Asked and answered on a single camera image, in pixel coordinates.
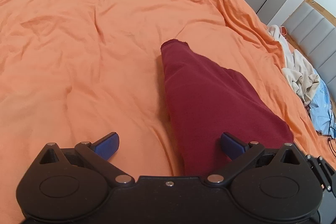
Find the grey padded headboard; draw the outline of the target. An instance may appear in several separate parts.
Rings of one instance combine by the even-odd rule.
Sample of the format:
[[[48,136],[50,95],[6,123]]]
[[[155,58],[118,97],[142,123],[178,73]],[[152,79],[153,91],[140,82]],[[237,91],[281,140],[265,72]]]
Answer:
[[[335,16],[315,0],[304,0],[282,25],[291,44],[310,61],[335,97]]]

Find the orange duvet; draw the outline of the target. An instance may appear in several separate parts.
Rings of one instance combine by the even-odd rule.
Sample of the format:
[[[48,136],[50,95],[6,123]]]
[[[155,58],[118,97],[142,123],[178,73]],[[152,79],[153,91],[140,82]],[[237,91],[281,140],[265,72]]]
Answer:
[[[162,43],[178,39],[242,73],[299,148],[335,157],[281,73],[284,57],[244,0],[1,0],[1,223],[48,142],[115,131],[112,163],[134,177],[180,176],[163,88]]]

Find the beige crumpled garment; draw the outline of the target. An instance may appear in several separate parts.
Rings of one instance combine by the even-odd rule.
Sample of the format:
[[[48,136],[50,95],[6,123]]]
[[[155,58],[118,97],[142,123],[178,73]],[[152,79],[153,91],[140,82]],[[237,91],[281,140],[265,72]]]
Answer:
[[[319,84],[320,76],[314,70],[313,65],[297,49],[291,50],[286,38],[282,35],[280,27],[271,25],[269,34],[280,43],[284,54],[285,66],[282,68],[287,83],[300,98],[304,106],[313,100]]]

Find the light blue garment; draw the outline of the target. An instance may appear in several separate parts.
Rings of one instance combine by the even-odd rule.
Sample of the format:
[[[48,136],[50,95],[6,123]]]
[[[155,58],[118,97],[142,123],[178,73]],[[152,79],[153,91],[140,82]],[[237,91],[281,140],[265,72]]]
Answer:
[[[335,115],[329,91],[322,79],[320,79],[309,107],[310,118],[315,130],[321,135],[335,139]]]

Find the dark red t-shirt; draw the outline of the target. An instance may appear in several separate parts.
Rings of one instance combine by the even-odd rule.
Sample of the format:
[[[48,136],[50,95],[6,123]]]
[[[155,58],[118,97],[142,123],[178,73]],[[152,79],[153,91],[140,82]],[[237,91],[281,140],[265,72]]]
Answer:
[[[205,176],[230,160],[220,137],[267,148],[293,142],[287,123],[274,114],[239,72],[219,66],[179,40],[162,44],[166,104],[187,176]]]

